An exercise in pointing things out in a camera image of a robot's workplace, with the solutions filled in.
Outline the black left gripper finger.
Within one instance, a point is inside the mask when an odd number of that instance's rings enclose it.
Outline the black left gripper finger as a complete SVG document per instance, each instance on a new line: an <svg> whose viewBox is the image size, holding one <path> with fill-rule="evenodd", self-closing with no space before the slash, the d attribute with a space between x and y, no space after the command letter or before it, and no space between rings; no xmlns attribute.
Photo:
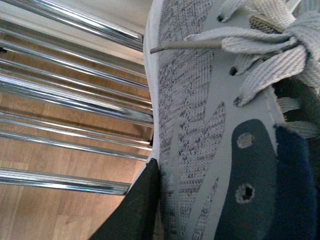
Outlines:
<svg viewBox="0 0 320 240"><path fill-rule="evenodd" d="M117 209L91 240L152 240L160 197L158 162L152 158Z"/></svg>

